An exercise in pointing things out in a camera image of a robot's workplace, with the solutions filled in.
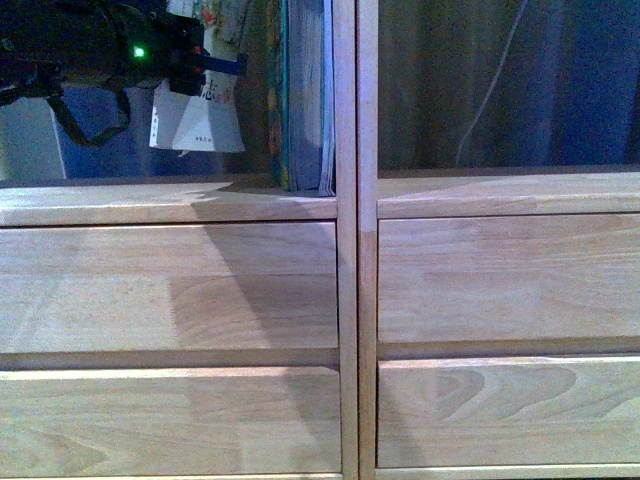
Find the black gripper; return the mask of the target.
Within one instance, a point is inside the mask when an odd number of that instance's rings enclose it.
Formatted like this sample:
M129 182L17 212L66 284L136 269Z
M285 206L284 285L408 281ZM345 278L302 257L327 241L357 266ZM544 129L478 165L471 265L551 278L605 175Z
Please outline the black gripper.
M197 96L205 71L245 76L248 56L201 56L198 20L116 1L4 1L1 95L45 98L63 88L154 89Z

